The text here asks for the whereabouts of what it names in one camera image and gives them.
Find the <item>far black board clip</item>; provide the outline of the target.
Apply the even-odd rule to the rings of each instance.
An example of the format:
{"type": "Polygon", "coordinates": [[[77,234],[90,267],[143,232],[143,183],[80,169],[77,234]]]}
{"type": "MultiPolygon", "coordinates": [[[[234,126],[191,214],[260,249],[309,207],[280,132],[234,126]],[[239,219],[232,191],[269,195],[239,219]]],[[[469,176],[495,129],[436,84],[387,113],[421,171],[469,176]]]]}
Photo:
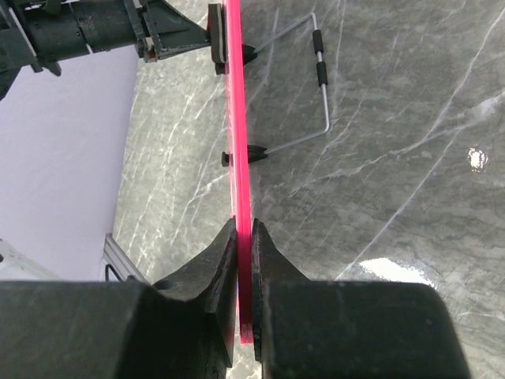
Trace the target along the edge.
{"type": "MultiPolygon", "coordinates": [[[[257,56],[258,53],[254,47],[246,44],[242,45],[242,62],[244,66],[256,59],[257,56]]],[[[225,64],[215,63],[215,73],[217,75],[223,75],[225,73],[225,64]]]]}

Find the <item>aluminium rail at table front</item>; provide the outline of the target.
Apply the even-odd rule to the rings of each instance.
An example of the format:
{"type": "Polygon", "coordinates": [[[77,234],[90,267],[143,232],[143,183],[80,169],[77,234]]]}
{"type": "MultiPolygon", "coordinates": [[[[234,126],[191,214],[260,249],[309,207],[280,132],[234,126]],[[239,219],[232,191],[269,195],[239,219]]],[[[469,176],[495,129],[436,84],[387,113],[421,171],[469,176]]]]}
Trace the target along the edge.
{"type": "Polygon", "coordinates": [[[136,280],[147,283],[147,280],[128,258],[112,234],[105,236],[102,257],[102,281],[124,282],[136,280]]]}

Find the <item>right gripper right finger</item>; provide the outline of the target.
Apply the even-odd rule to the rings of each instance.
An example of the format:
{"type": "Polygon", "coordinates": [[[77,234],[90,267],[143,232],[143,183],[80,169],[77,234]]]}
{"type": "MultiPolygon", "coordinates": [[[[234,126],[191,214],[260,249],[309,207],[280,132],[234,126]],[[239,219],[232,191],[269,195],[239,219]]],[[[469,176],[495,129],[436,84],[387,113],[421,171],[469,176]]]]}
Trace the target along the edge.
{"type": "Polygon", "coordinates": [[[252,229],[252,330],[265,378],[468,378],[447,307],[423,283],[311,280],[252,229]]]}

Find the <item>red and black eraser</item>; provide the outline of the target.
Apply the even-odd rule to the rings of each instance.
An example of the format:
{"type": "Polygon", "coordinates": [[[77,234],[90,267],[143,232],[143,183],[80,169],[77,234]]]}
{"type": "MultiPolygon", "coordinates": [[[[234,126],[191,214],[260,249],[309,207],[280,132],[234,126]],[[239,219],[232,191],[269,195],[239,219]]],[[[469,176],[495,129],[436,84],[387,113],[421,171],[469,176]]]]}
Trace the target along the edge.
{"type": "Polygon", "coordinates": [[[208,4],[208,33],[212,61],[218,65],[225,65],[227,63],[226,19],[223,6],[219,3],[208,4]]]}

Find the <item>near black board clip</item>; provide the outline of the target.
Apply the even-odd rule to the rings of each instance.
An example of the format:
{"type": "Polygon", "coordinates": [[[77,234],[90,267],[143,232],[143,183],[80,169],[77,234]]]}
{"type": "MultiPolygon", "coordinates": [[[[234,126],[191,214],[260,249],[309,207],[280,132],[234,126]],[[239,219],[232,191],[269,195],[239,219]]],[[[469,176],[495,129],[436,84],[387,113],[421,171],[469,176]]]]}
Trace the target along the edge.
{"type": "MultiPolygon", "coordinates": [[[[230,153],[222,152],[221,165],[223,167],[230,166],[232,155],[230,153]]],[[[257,145],[248,145],[248,163],[255,163],[262,159],[267,158],[267,149],[257,145]]]]}

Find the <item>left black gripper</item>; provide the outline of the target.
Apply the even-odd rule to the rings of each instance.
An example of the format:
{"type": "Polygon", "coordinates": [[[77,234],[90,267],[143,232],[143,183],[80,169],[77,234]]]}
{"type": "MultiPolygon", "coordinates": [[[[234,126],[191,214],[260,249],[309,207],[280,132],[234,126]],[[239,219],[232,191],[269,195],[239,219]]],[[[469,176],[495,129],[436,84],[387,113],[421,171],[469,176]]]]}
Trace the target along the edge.
{"type": "Polygon", "coordinates": [[[134,46],[146,62],[209,46],[209,33],[166,1],[151,2],[151,38],[132,1],[76,1],[62,6],[50,38],[50,60],[134,46]]]}

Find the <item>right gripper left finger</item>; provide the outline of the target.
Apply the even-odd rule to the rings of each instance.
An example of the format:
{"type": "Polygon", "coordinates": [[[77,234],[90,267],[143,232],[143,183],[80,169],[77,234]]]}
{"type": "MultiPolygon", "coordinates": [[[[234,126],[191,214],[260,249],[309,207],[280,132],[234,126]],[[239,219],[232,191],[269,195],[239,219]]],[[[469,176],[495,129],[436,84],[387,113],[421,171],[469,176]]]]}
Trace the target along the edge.
{"type": "Polygon", "coordinates": [[[4,281],[4,378],[223,378],[232,365],[237,232],[154,284],[4,281]]]}

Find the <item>black board clip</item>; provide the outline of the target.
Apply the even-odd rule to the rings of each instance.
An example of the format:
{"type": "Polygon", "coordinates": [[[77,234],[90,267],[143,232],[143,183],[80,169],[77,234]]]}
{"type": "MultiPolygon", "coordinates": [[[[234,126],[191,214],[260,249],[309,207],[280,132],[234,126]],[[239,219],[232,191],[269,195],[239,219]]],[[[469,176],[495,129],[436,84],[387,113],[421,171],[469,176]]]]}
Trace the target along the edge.
{"type": "MultiPolygon", "coordinates": [[[[221,165],[223,167],[230,166],[232,155],[230,153],[222,152],[221,165]]],[[[267,158],[267,149],[257,145],[248,145],[248,163],[255,163],[262,159],[267,158]]]]}
{"type": "MultiPolygon", "coordinates": [[[[242,62],[244,66],[256,59],[257,56],[258,53],[254,47],[246,44],[242,45],[242,62]]],[[[215,73],[217,75],[223,75],[225,73],[225,64],[215,63],[215,73]]]]}

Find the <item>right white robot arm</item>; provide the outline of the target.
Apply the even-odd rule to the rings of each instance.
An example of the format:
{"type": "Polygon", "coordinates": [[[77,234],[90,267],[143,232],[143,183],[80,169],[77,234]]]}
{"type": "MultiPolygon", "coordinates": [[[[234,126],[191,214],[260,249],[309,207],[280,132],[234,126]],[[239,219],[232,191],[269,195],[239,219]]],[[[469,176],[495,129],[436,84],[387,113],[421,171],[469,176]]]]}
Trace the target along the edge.
{"type": "MultiPolygon", "coordinates": [[[[468,378],[441,297],[421,283],[315,281],[252,229],[252,342],[264,378],[468,378]]],[[[238,233],[148,283],[112,237],[100,282],[60,280],[1,244],[4,378],[223,378],[238,233]]]]}

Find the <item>white board with pink frame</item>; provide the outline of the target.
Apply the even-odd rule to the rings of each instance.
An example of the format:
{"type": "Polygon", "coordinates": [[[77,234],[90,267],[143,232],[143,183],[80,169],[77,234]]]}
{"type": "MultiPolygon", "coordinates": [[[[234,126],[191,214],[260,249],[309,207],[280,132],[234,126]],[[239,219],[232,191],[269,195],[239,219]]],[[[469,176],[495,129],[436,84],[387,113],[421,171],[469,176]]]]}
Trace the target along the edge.
{"type": "Polygon", "coordinates": [[[230,189],[238,248],[238,309],[240,341],[253,343],[252,216],[249,187],[248,133],[242,56],[241,3],[224,1],[226,15],[226,106],[229,129],[230,189]]]}

